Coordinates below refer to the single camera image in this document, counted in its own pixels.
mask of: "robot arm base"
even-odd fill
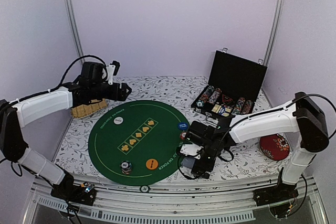
[[[65,177],[59,185],[54,185],[51,196],[70,202],[75,202],[87,206],[93,206],[97,191],[93,184],[74,185],[74,179],[71,174],[65,171]]]
[[[293,199],[299,195],[296,190],[296,184],[287,185],[282,182],[282,171],[283,169],[279,174],[278,183],[275,186],[257,189],[253,192],[253,199],[257,206]]]

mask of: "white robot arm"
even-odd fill
[[[81,195],[79,192],[85,188],[73,185],[73,177],[68,172],[31,149],[23,139],[21,128],[56,111],[82,104],[89,105],[92,100],[126,100],[131,88],[125,83],[113,83],[113,76],[117,74],[119,67],[120,64],[116,61],[107,66],[85,62],[81,75],[74,82],[64,83],[52,91],[48,90],[36,96],[30,95],[22,101],[1,100],[0,150],[5,158],[49,181],[56,188],[53,196],[68,201],[75,198],[75,202],[92,205],[95,195],[88,197],[91,195],[84,194],[84,197],[78,197]]]
[[[193,122],[185,136],[193,144],[182,145],[180,155],[194,157],[192,173],[196,177],[208,178],[208,172],[213,170],[216,158],[220,157],[223,149],[255,137],[300,132],[301,140],[290,162],[280,172],[278,185],[255,191],[255,200],[260,205],[290,199],[297,195],[296,184],[303,171],[316,153],[329,144],[324,112],[308,96],[299,92],[293,101],[278,107],[220,119],[216,128]]]

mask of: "green poker mat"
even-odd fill
[[[102,175],[116,183],[154,184],[177,170],[176,148],[183,143],[180,122],[188,124],[180,111],[162,102],[142,100],[117,106],[104,114],[90,133],[91,161]],[[157,160],[157,169],[147,168],[149,159]],[[123,161],[132,164],[128,175],[121,171]]]

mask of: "floral tablecloth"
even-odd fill
[[[167,103],[180,110],[191,123],[206,122],[205,116],[194,112],[190,105],[207,85],[206,77],[132,77],[118,78],[116,82],[125,82],[132,88],[126,102],[135,100],[154,100]],[[80,175],[104,177],[93,166],[88,153],[88,138],[98,119],[111,108],[123,102],[108,101],[108,107],[84,119],[73,119],[55,158],[55,163],[67,171]],[[270,108],[260,91],[254,112]],[[217,159],[210,180],[242,179],[275,174],[286,163],[267,158],[259,149],[259,139],[247,140],[231,148],[234,160],[225,163]],[[162,182],[180,182],[186,179],[177,171]]]

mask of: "open case lid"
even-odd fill
[[[256,101],[266,70],[267,67],[253,61],[216,51],[208,84],[232,98],[244,96]]]

